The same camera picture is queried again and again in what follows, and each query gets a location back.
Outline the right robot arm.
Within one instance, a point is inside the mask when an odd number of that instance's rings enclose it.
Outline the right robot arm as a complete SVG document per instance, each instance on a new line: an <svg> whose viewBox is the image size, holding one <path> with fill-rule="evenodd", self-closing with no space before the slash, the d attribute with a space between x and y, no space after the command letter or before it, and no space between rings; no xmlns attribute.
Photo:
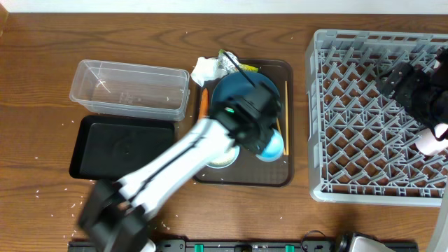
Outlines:
<svg viewBox="0 0 448 252"><path fill-rule="evenodd" d="M420 132L419 145L435 147L447 141L447 129L437 133L438 125L447 126L447 48L437 52L439 63L429 76L411 63L400 62L376 78L380 93L401 105L407 114L427 128ZM394 251L377 239L359 232L348 232L338 237L333 251ZM447 185L437 223L426 251L447 251Z"/></svg>

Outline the light blue cup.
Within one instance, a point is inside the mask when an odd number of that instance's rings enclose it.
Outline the light blue cup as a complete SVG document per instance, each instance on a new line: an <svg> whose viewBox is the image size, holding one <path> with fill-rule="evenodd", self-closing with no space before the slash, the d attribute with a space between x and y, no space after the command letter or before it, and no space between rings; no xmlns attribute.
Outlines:
<svg viewBox="0 0 448 252"><path fill-rule="evenodd" d="M282 144L279 132L274 129L270 142L261 154L256 157L263 162L273 162L278 160L283 155Z"/></svg>

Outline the blue plate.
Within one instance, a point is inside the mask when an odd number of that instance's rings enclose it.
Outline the blue plate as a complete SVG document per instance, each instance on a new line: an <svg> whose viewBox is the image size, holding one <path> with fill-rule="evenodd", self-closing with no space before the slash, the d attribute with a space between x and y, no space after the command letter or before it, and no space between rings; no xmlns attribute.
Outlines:
<svg viewBox="0 0 448 252"><path fill-rule="evenodd" d="M276 85L265 75L249 71L246 71L245 74L256 85L264 83L275 94L279 95L279 91ZM223 102L227 98L233 97L234 95L244 96L250 93L253 89L254 87L252 86L252 84L250 84L241 73L231 73L218 82L217 86L213 90L211 103L215 104L218 102Z"/></svg>

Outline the white napkin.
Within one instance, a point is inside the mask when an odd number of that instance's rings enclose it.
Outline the white napkin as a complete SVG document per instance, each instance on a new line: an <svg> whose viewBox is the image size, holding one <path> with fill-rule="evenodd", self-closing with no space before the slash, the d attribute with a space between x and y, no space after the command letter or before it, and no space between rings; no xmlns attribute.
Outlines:
<svg viewBox="0 0 448 252"><path fill-rule="evenodd" d="M192 80L202 87L207 81L214 81L226 76L227 71L220 69L218 63L217 58L199 57L190 75Z"/></svg>

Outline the foil yellow snack wrapper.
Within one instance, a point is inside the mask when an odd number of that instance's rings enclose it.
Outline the foil yellow snack wrapper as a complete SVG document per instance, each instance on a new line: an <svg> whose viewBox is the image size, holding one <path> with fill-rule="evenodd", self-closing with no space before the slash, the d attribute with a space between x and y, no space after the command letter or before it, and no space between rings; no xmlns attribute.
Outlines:
<svg viewBox="0 0 448 252"><path fill-rule="evenodd" d="M233 74L240 70L258 72L257 67L240 63L233 53L223 49L218 52L218 68L226 71L228 74Z"/></svg>

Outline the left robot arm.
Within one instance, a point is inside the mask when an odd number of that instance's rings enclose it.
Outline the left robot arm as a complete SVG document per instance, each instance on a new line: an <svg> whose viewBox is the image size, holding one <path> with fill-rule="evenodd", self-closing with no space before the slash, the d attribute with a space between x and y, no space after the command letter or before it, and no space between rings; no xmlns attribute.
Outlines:
<svg viewBox="0 0 448 252"><path fill-rule="evenodd" d="M259 155L281 112L278 92L265 83L213 103L208 116L171 148L117 181L98 180L78 219L98 251L155 251L148 222L212 160L235 145Z"/></svg>

